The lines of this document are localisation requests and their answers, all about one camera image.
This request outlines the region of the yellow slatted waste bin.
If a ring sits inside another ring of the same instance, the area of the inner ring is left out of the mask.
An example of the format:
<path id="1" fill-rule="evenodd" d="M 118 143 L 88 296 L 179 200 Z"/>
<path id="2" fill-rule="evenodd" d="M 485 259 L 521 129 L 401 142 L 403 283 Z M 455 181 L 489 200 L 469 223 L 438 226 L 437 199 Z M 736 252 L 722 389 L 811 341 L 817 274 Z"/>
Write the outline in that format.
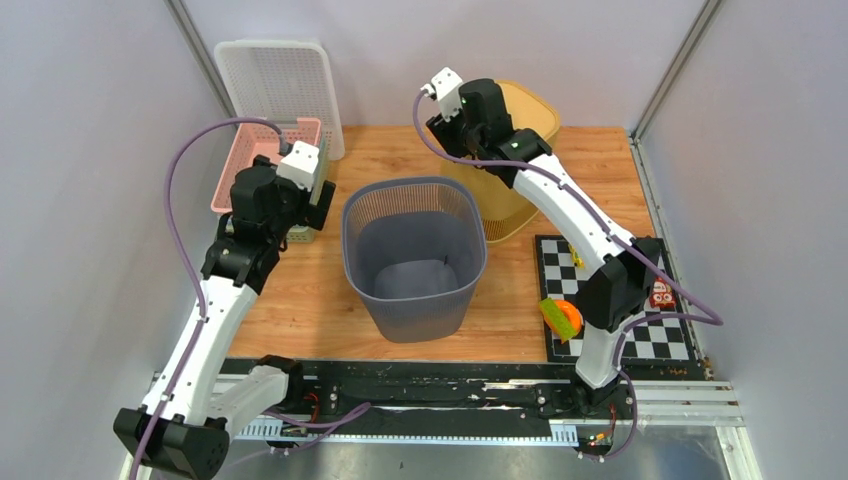
<path id="1" fill-rule="evenodd" d="M 559 113 L 536 93 L 517 82 L 499 80 L 497 84 L 503 91 L 506 109 L 512 116 L 514 127 L 530 128 L 550 146 L 555 146 L 561 128 Z M 458 181 L 472 194 L 489 244 L 511 237 L 538 213 L 529 200 L 482 170 L 443 160 L 440 174 Z"/>

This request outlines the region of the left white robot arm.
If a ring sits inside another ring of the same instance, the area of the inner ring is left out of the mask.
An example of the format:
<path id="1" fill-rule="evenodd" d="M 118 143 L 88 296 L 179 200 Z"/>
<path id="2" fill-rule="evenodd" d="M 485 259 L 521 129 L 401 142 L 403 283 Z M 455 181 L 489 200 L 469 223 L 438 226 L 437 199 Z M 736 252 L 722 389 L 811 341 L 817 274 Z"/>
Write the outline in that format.
<path id="1" fill-rule="evenodd" d="M 335 191 L 320 178 L 316 151 L 301 146 L 273 164 L 258 155 L 230 189 L 231 210 L 194 274 L 198 300 L 158 380 L 135 409 L 119 410 L 113 430 L 141 467 L 211 479 L 231 437 L 270 406 L 298 411 L 306 400 L 301 365 L 271 355 L 223 397 L 211 398 L 242 320 L 287 248 L 294 226 L 323 228 Z"/>

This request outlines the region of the grey slatted waste bin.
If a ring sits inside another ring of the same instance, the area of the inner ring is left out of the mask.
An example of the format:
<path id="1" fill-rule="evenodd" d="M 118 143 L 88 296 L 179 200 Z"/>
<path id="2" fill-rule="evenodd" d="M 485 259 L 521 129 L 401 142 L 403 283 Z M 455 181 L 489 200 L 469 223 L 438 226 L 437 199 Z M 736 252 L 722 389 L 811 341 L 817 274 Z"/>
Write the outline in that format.
<path id="1" fill-rule="evenodd" d="M 473 195 L 443 176 L 369 184 L 341 217 L 346 277 L 381 335 L 444 338 L 461 327 L 487 264 Z"/>

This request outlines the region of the blue perforated basket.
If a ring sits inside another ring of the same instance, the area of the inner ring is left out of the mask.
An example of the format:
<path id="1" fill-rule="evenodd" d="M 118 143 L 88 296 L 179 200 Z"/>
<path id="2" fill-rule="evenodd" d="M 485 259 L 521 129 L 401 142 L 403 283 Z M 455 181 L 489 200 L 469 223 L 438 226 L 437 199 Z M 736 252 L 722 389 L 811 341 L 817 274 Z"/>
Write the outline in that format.
<path id="1" fill-rule="evenodd" d="M 319 159 L 318 159 L 317 174 L 318 174 L 318 180 L 320 182 L 323 182 L 327 177 L 328 162 L 329 162 L 329 160 L 327 159 L 328 148 L 327 148 L 327 139 L 326 139 L 325 135 L 323 135 L 321 137 L 320 143 L 318 144 L 318 147 L 319 147 Z"/>

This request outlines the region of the green perforated basket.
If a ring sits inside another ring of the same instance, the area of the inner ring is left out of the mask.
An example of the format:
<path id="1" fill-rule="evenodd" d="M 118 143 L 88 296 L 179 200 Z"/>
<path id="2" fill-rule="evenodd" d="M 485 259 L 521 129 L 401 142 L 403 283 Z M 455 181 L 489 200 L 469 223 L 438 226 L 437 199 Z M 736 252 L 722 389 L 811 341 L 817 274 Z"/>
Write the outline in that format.
<path id="1" fill-rule="evenodd" d="M 313 190 L 312 196 L 310 198 L 311 203 L 317 202 L 318 197 L 320 196 L 320 193 L 321 193 L 323 182 L 319 181 L 319 185 L 316 186 L 315 189 Z M 312 243 L 314 241 L 314 238 L 315 238 L 315 233 L 316 233 L 316 231 L 314 229 L 310 228 L 310 227 L 295 225 L 289 230 L 287 237 L 286 237 L 286 240 L 287 240 L 288 243 Z"/>

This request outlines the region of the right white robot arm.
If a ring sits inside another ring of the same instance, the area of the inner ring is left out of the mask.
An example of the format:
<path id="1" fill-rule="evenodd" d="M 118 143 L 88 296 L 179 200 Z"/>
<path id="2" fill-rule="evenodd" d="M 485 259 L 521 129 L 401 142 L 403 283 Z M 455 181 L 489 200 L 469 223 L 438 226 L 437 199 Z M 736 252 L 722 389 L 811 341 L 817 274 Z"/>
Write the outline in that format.
<path id="1" fill-rule="evenodd" d="M 658 240 L 637 238 L 606 215 L 566 173 L 552 147 L 530 128 L 514 127 L 502 89 L 489 78 L 432 79 L 416 97 L 439 112 L 417 131 L 434 153 L 497 177 L 529 200 L 582 259 L 589 277 L 574 297 L 583 322 L 571 403 L 596 417 L 617 393 L 626 322 L 641 313 L 660 271 Z"/>

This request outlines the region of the pink perforated basket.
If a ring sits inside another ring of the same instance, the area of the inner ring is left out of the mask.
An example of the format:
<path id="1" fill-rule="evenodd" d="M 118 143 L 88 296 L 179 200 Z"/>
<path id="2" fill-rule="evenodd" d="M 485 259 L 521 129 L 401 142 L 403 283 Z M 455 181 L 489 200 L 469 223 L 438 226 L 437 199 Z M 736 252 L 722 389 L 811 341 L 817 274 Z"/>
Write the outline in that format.
<path id="1" fill-rule="evenodd" d="M 315 147 L 323 147 L 322 122 L 318 118 L 299 117 L 294 123 L 280 126 L 288 143 L 303 141 Z M 241 124 L 231 145 L 210 208 L 215 214 L 230 212 L 230 189 L 237 173 L 253 165 L 257 155 L 267 157 L 274 165 L 282 159 L 279 154 L 279 135 L 271 128 L 259 124 Z"/>

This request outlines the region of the white perforated basket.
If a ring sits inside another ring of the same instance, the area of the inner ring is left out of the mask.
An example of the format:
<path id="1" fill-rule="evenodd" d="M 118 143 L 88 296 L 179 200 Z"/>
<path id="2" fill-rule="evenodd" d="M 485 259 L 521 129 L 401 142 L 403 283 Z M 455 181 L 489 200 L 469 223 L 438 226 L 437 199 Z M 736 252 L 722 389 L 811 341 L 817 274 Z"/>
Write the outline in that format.
<path id="1" fill-rule="evenodd" d="M 328 158 L 346 154 L 329 56 L 316 40 L 240 39 L 213 49 L 216 67 L 240 116 L 322 122 Z"/>

